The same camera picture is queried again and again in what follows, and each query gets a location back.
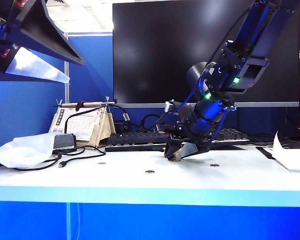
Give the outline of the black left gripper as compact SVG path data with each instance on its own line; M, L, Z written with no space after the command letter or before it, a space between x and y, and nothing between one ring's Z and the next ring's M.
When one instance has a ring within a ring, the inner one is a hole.
M10 39L13 28L19 31L19 44ZM49 17L44 0L0 0L0 81L69 83L67 75L24 47L70 63L85 62Z

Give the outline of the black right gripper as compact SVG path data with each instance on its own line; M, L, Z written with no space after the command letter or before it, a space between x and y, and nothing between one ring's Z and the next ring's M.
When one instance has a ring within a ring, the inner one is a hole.
M175 125L185 144L181 148L180 140L167 138L164 157L173 159L179 149L177 153L179 159L196 155L198 152L208 152L226 115L236 109L228 100L202 99L194 107L185 104L177 110L179 123Z

